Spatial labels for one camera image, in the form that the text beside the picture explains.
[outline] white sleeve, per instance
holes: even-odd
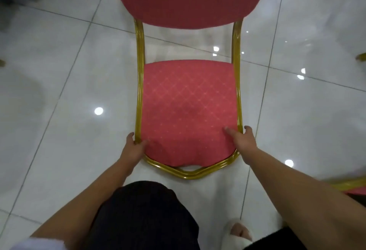
[[[27,238],[10,250],[67,250],[64,242],[58,239]]]

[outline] foot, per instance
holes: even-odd
[[[239,237],[248,239],[250,241],[253,241],[253,238],[249,234],[249,230],[245,226],[243,226],[242,224],[240,224],[240,223],[235,223],[232,226],[231,231],[230,231],[230,234],[231,235],[234,235],[234,236],[239,236]]]

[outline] glossy floor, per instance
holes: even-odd
[[[118,158],[137,95],[134,25],[120,0],[17,1],[0,10],[1,250]],[[357,0],[261,0],[243,23],[243,122],[260,148],[319,179],[366,174],[366,65],[354,59],[366,51],[365,13]],[[230,61],[231,27],[145,25],[146,61]],[[141,162],[127,183],[136,180],[176,192],[200,226],[202,249],[218,248],[233,217],[257,239],[280,226],[240,159],[195,181]]]

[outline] chair seat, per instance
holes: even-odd
[[[141,138],[146,155],[169,166],[210,166],[231,156],[237,129],[231,63],[171,60],[145,64]]]

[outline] finger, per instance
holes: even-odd
[[[245,133],[251,133],[251,134],[253,134],[253,129],[250,126],[245,125],[244,126],[244,129],[245,129]]]
[[[144,140],[140,143],[140,145],[142,146],[143,150],[145,151],[146,147],[149,145],[149,141]]]
[[[126,137],[126,144],[133,144],[134,143],[134,132],[130,132]]]
[[[227,132],[228,135],[230,135],[231,137],[234,137],[234,135],[237,133],[236,130],[229,128],[229,127],[224,127],[224,130]]]

